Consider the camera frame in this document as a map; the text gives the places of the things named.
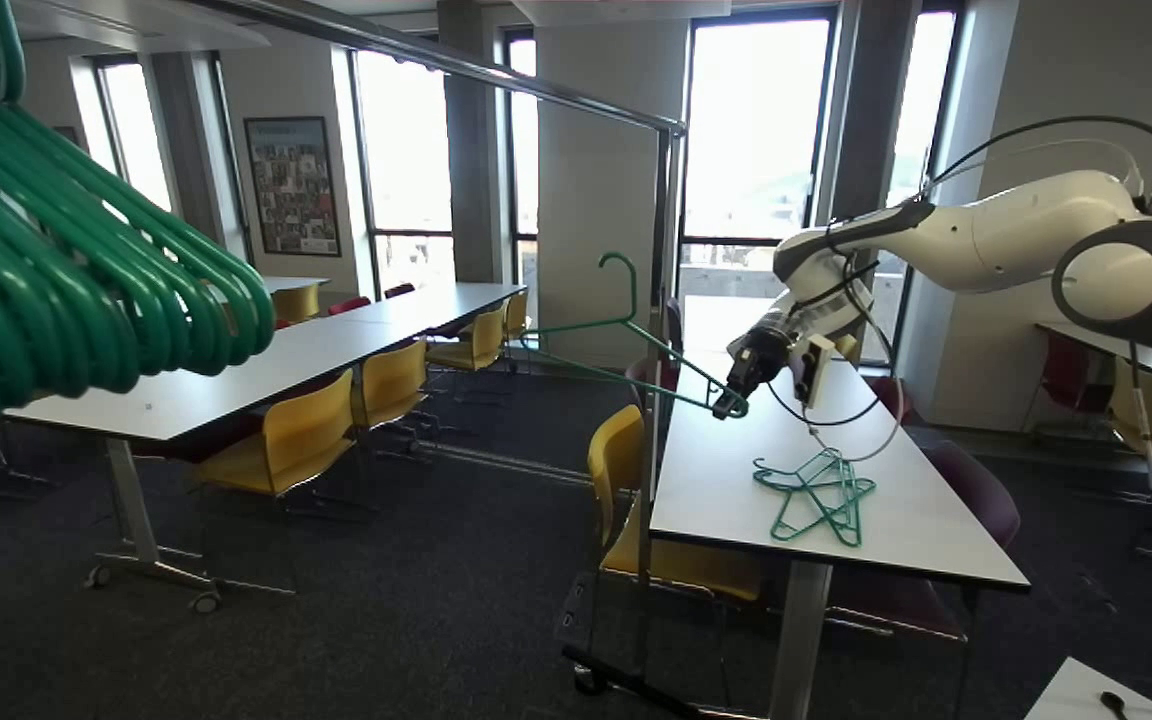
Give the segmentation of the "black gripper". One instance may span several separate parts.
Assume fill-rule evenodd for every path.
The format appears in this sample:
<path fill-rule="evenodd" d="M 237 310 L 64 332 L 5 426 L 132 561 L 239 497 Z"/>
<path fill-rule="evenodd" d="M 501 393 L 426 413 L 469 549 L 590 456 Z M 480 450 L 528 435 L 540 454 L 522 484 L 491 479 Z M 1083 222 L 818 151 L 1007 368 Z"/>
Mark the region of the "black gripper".
<path fill-rule="evenodd" d="M 746 413 L 746 396 L 781 371 L 792 371 L 792 393 L 799 401 L 814 393 L 818 350 L 802 332 L 781 329 L 777 319 L 754 319 L 726 345 L 726 355 L 726 390 L 710 401 L 714 422 L 741 422 Z"/>

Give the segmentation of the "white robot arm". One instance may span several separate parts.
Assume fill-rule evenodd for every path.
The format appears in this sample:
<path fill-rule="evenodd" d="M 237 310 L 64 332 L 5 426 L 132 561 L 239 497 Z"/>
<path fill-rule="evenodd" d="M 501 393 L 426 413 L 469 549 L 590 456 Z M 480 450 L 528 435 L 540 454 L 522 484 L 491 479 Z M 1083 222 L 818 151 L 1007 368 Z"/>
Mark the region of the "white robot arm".
<path fill-rule="evenodd" d="M 806 338 L 835 338 L 864 312 L 844 256 L 895 251 L 953 292 L 996 292 L 1026 281 L 1051 289 L 1055 312 L 1087 332 L 1152 350 L 1152 212 L 1112 171 L 1055 171 L 985 202 L 911 196 L 777 243 L 781 296 L 726 345 L 731 368 L 714 418 L 743 418 Z"/>

